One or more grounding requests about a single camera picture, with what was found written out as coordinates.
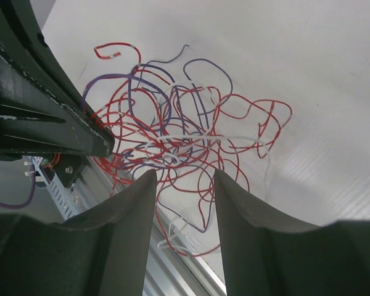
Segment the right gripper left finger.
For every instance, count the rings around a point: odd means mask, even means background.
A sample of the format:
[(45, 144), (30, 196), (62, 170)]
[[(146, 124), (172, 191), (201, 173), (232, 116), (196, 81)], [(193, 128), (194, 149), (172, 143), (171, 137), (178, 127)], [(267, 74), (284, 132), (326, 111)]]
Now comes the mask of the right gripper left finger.
[(157, 175), (63, 223), (0, 214), (0, 295), (141, 295)]

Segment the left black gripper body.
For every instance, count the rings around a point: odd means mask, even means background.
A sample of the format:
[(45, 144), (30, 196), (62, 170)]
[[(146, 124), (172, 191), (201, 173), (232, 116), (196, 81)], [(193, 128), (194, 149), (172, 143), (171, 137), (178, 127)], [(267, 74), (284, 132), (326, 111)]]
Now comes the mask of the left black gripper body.
[(80, 104), (81, 95), (47, 45), (30, 1), (0, 1), (0, 45), (61, 100)]

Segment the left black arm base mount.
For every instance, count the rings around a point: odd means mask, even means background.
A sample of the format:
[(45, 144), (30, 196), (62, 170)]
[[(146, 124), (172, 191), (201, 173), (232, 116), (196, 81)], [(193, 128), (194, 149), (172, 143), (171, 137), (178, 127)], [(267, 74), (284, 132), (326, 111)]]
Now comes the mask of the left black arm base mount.
[(49, 155), (41, 168), (48, 182), (56, 176), (64, 187), (69, 188), (78, 178), (86, 163), (86, 158), (79, 155), (54, 154)]

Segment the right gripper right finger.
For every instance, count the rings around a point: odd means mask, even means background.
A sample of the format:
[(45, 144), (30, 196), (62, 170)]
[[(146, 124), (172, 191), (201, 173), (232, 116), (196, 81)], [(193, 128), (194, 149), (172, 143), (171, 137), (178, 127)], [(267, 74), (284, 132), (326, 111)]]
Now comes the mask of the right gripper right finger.
[(317, 226), (214, 175), (228, 295), (370, 295), (370, 220)]

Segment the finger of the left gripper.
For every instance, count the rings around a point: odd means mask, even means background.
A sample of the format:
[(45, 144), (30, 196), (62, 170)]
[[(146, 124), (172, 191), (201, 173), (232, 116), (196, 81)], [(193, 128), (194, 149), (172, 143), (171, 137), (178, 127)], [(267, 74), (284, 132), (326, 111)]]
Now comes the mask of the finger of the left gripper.
[(0, 161), (55, 153), (106, 157), (113, 144), (107, 131), (48, 97), (0, 57)]

